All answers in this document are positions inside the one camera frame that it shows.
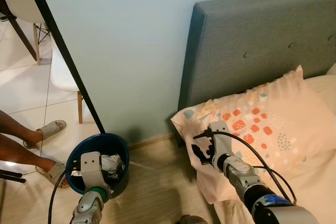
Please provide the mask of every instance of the gray upholstered headboard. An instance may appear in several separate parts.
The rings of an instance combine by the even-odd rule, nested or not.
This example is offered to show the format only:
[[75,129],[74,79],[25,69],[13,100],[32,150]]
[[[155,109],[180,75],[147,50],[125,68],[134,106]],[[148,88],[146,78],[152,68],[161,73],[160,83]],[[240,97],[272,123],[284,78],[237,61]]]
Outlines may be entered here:
[[243,92],[302,65],[305,78],[335,63],[335,0],[196,3],[179,110]]

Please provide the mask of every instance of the slipper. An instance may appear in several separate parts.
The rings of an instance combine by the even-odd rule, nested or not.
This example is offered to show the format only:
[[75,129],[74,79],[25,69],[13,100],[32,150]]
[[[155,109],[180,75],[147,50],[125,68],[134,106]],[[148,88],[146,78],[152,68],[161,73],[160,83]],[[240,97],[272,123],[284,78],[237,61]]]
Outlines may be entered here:
[[[43,139],[46,139],[52,135],[55,135],[56,133],[60,132],[61,130],[63,130],[65,127],[67,126],[67,123],[63,120],[56,120],[56,121],[53,121],[51,123],[48,123],[46,126],[43,126],[42,128],[39,128],[37,129],[42,131],[43,133]],[[26,147],[27,149],[31,149],[31,148],[34,148],[35,145],[32,145],[32,146],[28,146],[28,144],[23,141],[23,146]]]
[[[42,176],[44,176],[47,180],[49,180],[53,185],[56,184],[59,176],[61,176],[61,174],[64,172],[65,170],[65,166],[61,163],[56,163],[52,169],[50,169],[50,171],[48,171],[47,173],[42,170],[40,167],[37,167],[35,166],[35,170],[40,173]],[[69,185],[67,186],[62,186],[62,182],[64,181],[65,179],[65,175],[64,177],[62,178],[62,181],[59,183],[58,185],[58,188],[61,188],[61,189],[65,189],[65,188],[68,188]]]

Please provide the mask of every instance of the white bed sheet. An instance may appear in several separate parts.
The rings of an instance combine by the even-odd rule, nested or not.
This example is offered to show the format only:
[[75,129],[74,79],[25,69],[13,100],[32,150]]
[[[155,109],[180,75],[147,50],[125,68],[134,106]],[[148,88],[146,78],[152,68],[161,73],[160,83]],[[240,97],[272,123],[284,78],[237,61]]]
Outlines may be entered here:
[[[336,115],[336,75],[310,78],[306,83]],[[297,204],[313,213],[319,224],[336,223],[336,150],[310,158],[283,176],[293,188]],[[280,194],[274,184],[268,186]],[[217,202],[214,207],[222,224],[254,223],[240,201]]]

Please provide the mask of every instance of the person's foot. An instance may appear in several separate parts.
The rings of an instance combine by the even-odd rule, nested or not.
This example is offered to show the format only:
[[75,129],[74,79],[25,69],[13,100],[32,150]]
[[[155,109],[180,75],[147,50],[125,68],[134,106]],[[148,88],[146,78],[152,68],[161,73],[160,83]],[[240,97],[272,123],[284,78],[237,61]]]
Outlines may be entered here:
[[[63,129],[63,125],[61,123],[56,122],[56,125],[60,128],[60,130]],[[43,140],[42,130],[36,130],[30,133],[29,138],[26,140],[26,143],[28,147],[32,147],[42,140]]]
[[[39,164],[39,167],[41,169],[43,169],[46,173],[49,172],[53,166],[56,164],[55,161],[51,160],[51,159],[48,159],[48,158],[42,158],[42,161],[40,162]],[[61,186],[64,187],[64,186],[67,186],[69,185],[67,180],[64,179],[62,182],[61,182]]]

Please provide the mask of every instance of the bed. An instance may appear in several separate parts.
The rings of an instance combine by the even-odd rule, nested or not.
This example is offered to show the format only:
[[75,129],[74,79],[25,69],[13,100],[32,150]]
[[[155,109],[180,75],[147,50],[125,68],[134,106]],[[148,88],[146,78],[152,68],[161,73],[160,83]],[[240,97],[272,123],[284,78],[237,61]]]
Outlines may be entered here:
[[[335,113],[336,73],[330,70],[335,55],[335,0],[196,3],[179,110],[272,82],[301,65],[305,82]],[[319,77],[327,72],[331,77]],[[283,174],[298,205],[311,211],[321,224],[336,223],[335,170],[336,151],[331,150]],[[239,201],[215,202],[214,207],[222,224],[253,223]]]

